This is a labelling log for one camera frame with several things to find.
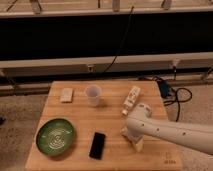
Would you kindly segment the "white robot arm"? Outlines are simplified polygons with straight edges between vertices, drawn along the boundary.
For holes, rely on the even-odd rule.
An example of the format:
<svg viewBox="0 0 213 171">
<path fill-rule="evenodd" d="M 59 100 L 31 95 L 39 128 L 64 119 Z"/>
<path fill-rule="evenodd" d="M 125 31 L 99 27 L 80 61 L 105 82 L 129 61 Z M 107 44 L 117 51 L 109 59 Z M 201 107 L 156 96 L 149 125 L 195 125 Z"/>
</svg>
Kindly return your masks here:
<svg viewBox="0 0 213 171">
<path fill-rule="evenodd" d="M 213 155 L 213 126 L 157 120 L 151 108 L 139 103 L 127 115 L 122 134 L 133 144 L 144 135 Z"/>
</svg>

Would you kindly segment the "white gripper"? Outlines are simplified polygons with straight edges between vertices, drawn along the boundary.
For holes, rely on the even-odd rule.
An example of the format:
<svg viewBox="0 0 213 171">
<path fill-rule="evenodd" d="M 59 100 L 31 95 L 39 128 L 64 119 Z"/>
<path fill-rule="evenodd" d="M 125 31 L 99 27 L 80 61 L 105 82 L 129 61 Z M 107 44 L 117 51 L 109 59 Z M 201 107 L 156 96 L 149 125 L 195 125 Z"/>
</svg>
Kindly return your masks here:
<svg viewBox="0 0 213 171">
<path fill-rule="evenodd" d="M 142 135 L 134 134 L 127 127 L 124 127 L 121 130 L 121 134 L 132 143 L 134 149 L 137 152 L 141 152 L 143 150 L 143 136 Z"/>
</svg>

